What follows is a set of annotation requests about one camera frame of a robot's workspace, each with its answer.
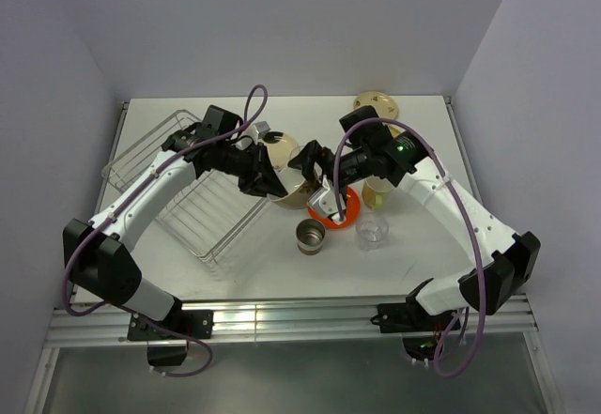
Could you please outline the steel cup brown band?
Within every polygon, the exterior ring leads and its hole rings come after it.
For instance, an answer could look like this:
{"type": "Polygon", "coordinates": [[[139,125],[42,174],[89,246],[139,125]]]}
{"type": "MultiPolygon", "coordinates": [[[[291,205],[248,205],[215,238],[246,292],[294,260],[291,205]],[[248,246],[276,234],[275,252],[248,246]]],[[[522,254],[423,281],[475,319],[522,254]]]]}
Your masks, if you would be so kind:
{"type": "Polygon", "coordinates": [[[305,219],[298,223],[295,235],[299,251],[306,255],[315,255],[323,247],[326,228],[318,220],[305,219]]]}

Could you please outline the yellow ceramic mug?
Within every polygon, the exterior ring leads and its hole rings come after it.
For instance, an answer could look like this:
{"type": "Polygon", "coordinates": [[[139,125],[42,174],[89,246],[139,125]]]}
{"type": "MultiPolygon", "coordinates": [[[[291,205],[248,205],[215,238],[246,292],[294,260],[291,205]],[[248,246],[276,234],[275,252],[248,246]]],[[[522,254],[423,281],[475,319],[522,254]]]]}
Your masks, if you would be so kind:
{"type": "Polygon", "coordinates": [[[370,176],[363,181],[363,203],[374,211],[382,210],[394,189],[394,185],[386,178],[370,176]]]}

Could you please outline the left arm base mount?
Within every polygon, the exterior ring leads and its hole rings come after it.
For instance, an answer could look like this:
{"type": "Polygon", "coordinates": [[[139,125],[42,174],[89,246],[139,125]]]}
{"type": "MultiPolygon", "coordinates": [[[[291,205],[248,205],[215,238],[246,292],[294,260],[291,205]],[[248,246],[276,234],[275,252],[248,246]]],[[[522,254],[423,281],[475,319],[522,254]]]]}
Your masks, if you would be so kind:
{"type": "Polygon", "coordinates": [[[146,343],[146,361],[153,371],[171,377],[197,375],[213,361],[212,348],[206,343],[212,335],[213,320],[214,312],[207,309],[178,310],[163,321],[135,313],[131,315],[126,338],[131,343],[146,343]],[[201,356],[205,361],[197,370],[181,371],[184,361],[192,356],[194,345],[206,351],[201,356]]]}

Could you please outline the beige plate green spot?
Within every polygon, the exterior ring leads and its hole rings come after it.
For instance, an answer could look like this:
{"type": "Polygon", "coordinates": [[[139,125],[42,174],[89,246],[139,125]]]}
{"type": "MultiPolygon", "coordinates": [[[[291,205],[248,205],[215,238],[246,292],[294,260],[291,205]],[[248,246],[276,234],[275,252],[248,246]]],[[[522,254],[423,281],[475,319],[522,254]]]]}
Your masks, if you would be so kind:
{"type": "Polygon", "coordinates": [[[270,163],[276,172],[287,167],[293,153],[300,144],[291,135],[281,131],[270,131],[259,140],[268,150],[270,163]]]}

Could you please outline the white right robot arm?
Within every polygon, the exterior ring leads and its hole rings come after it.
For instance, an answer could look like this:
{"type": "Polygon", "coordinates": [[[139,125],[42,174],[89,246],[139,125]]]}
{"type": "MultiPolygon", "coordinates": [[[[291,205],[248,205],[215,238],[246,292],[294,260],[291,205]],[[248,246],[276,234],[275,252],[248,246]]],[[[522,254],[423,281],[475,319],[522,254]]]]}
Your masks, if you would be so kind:
{"type": "Polygon", "coordinates": [[[407,319],[424,330],[439,314],[471,307],[493,315],[532,276],[541,248],[532,232],[518,233],[492,215],[445,169],[425,139],[409,126],[398,135],[391,119],[363,106],[343,116],[345,132],[336,150],[311,141],[291,155],[288,167],[319,188],[309,205],[320,216],[341,222],[347,186],[378,176],[424,207],[456,240],[469,267],[430,278],[409,297],[407,319]]]}

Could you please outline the woven bamboo tray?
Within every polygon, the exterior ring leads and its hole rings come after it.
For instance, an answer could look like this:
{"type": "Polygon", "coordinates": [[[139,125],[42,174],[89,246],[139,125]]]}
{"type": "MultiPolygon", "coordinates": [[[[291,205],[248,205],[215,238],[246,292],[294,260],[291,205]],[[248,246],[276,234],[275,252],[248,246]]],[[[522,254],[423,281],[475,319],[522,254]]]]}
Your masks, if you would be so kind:
{"type": "Polygon", "coordinates": [[[387,128],[388,128],[389,132],[391,133],[392,138],[398,137],[403,132],[402,129],[399,129],[395,125],[387,124],[387,128]]]}

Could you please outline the beige patterned plate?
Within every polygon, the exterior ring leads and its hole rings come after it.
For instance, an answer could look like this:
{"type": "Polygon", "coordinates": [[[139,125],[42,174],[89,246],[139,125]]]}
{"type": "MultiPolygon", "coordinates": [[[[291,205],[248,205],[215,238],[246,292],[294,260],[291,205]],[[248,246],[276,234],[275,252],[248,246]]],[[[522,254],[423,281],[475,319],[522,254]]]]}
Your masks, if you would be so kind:
{"type": "Polygon", "coordinates": [[[396,119],[399,114],[399,107],[395,100],[382,92],[362,92],[353,100],[353,107],[355,109],[365,105],[372,106],[382,118],[396,119]]]}

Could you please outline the beige floral ceramic bowl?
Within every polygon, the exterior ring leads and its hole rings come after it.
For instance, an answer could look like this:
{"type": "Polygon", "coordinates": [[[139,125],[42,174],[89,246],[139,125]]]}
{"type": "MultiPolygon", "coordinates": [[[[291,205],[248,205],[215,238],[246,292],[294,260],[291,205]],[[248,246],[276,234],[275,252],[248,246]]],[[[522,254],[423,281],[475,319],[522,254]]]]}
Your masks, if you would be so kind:
{"type": "Polygon", "coordinates": [[[277,176],[287,191],[284,197],[268,195],[267,199],[278,207],[290,210],[307,208],[309,198],[320,187],[318,177],[307,180],[301,170],[282,168],[277,176]]]}

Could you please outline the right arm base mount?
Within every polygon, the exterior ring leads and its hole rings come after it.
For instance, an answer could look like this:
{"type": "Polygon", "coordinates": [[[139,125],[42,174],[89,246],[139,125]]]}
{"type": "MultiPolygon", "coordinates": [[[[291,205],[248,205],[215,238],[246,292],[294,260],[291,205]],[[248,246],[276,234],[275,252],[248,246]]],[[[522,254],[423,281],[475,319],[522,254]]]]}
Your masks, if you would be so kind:
{"type": "Polygon", "coordinates": [[[442,333],[455,315],[454,311],[430,315],[420,306],[406,302],[381,303],[370,323],[382,334],[408,334],[408,338],[402,339],[408,355],[416,360],[431,360],[442,333]]]}

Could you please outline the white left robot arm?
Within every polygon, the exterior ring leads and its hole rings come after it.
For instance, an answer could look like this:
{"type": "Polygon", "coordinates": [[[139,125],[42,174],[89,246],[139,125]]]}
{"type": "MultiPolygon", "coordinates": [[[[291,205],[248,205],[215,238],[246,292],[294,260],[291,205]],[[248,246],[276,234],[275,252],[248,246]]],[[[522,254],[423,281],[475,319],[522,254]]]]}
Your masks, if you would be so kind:
{"type": "Polygon", "coordinates": [[[239,190],[257,197],[287,191],[260,140],[270,128],[211,105],[204,118],[176,130],[150,165],[90,221],[72,220],[63,230],[66,284],[149,318],[162,338],[183,326],[179,300],[146,280],[131,253],[158,214],[177,194],[209,171],[234,176],[239,190]]]}

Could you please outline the orange plastic plate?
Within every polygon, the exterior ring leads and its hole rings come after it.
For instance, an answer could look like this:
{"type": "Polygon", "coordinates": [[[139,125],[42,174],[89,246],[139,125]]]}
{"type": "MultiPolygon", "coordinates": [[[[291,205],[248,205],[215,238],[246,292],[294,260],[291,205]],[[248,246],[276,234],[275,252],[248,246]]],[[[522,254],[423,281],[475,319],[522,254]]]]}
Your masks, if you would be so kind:
{"type": "Polygon", "coordinates": [[[347,212],[346,219],[341,223],[337,224],[327,218],[322,218],[317,215],[317,213],[311,209],[307,208],[307,212],[309,216],[315,220],[318,220],[323,223],[326,229],[328,230],[342,230],[351,226],[355,221],[357,221],[360,213],[361,213],[361,199],[359,195],[351,188],[347,188],[347,212]]]}

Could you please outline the aluminium rail frame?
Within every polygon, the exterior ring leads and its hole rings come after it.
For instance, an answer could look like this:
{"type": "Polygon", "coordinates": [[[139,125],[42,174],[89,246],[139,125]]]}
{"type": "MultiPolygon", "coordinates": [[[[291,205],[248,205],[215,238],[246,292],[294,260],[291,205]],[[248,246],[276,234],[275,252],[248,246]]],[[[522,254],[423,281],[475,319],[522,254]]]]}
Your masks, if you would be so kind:
{"type": "MultiPolygon", "coordinates": [[[[396,102],[399,114],[391,119],[393,125],[417,131],[454,180],[480,202],[446,100],[401,96],[396,102]]],[[[194,100],[187,107],[186,123],[125,150],[123,161],[137,166],[138,172],[127,176],[117,199],[150,165],[166,138],[201,121],[211,105],[241,117],[238,99],[194,100]]],[[[251,118],[268,122],[270,131],[291,135],[300,146],[317,140],[336,150],[345,135],[339,121],[355,110],[349,97],[284,97],[262,101],[251,118]]],[[[267,197],[241,192],[236,177],[209,171],[167,204],[131,255],[146,280],[179,300],[180,310],[214,312],[210,339],[271,334],[287,340],[379,331],[370,323],[379,304],[408,303],[421,283],[456,274],[470,263],[449,232],[396,187],[382,210],[367,207],[363,181],[347,186],[361,199],[357,221],[346,229],[326,229],[321,251],[306,255],[297,247],[295,231],[299,222],[313,219],[307,208],[278,207],[267,197]],[[387,241],[377,250],[363,251],[355,242],[356,224],[375,218],[388,223],[387,241]]],[[[343,200],[347,204],[347,189],[343,200]]],[[[68,312],[84,316],[90,325],[99,326],[109,315],[131,319],[135,314],[103,303],[75,284],[63,282],[63,289],[68,312]]],[[[520,289],[495,313],[501,315],[502,329],[531,323],[520,289]]],[[[489,315],[471,307],[452,311],[469,332],[484,331],[489,315]]]]}

